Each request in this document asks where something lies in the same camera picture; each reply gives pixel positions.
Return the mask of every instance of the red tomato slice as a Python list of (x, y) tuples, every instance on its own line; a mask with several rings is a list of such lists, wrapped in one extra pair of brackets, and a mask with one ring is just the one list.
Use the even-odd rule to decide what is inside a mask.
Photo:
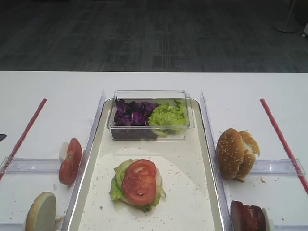
[(81, 158), (81, 145), (77, 139), (73, 138), (68, 145), (66, 159), (62, 162), (59, 169), (60, 183), (67, 185), (74, 183), (77, 177)]
[(156, 165), (149, 160), (137, 160), (126, 170), (122, 188), (132, 203), (144, 206), (156, 197)]

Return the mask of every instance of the floor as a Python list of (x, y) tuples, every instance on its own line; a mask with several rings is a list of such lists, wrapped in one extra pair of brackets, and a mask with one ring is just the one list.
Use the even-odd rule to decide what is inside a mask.
[(282, 0), (16, 2), (0, 70), (308, 72), (308, 40), (272, 28)]

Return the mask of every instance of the white table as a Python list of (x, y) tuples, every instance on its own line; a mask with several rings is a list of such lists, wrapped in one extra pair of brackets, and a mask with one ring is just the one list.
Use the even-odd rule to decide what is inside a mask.
[[(216, 140), (230, 127), (248, 130), (259, 143), (262, 159), (287, 159), (259, 101), (264, 98), (293, 154), (308, 172), (307, 86), (304, 73), (0, 71), (0, 133), (8, 135), (0, 143), (0, 161), (11, 153), (43, 98), (47, 102), (16, 157), (58, 158), (61, 144), (72, 137), (85, 147), (103, 89), (107, 99), (115, 90), (186, 90), (196, 100), (203, 91)], [(294, 181), (300, 192), (292, 200), (308, 205), (299, 179)], [(294, 221), (308, 224), (300, 219), (294, 214)]]

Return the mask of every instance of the tomato slice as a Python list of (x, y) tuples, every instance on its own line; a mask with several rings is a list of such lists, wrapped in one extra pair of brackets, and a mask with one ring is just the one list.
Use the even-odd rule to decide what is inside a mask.
[(137, 160), (126, 170), (122, 188), (126, 198), (135, 205), (150, 204), (156, 197), (156, 165), (149, 160)]
[(59, 169), (59, 182), (70, 185), (74, 183), (79, 165), (82, 158), (82, 148), (79, 141), (72, 138), (68, 148), (66, 159), (62, 162)]

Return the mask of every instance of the clear plastic container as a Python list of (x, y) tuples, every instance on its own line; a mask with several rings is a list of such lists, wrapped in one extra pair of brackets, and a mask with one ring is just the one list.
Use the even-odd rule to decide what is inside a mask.
[[(158, 105), (169, 103), (170, 107), (175, 107), (177, 102), (180, 102), (183, 108), (185, 124), (116, 126), (114, 122), (117, 112), (116, 100), (124, 100), (125, 103), (153, 103)], [(192, 115), (191, 100), (184, 90), (115, 91), (107, 128), (111, 131), (114, 140), (185, 139), (187, 129), (194, 128)]]

